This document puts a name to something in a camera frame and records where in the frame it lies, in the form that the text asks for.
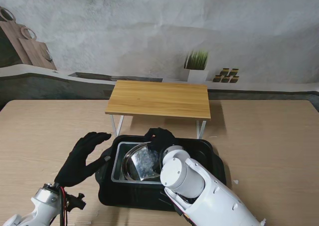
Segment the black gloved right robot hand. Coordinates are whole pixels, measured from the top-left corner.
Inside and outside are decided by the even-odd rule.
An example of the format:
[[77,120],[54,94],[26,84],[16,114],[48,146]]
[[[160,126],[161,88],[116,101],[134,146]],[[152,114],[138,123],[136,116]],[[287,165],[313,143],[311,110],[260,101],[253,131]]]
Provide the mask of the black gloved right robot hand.
[[160,158],[168,147],[177,144],[177,139],[172,132],[160,127],[150,128],[144,135],[144,140],[147,142],[148,150],[156,152]]

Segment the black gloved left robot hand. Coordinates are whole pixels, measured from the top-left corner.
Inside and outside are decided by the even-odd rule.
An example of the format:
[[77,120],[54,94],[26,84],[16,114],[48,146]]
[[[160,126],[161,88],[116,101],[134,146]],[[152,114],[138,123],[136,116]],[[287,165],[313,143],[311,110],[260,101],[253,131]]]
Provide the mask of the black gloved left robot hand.
[[73,187],[95,174],[106,164],[107,160],[100,157],[89,164],[86,164],[86,160],[97,145],[109,140],[111,136],[104,132],[90,132],[80,138],[69,153],[54,182],[61,187]]

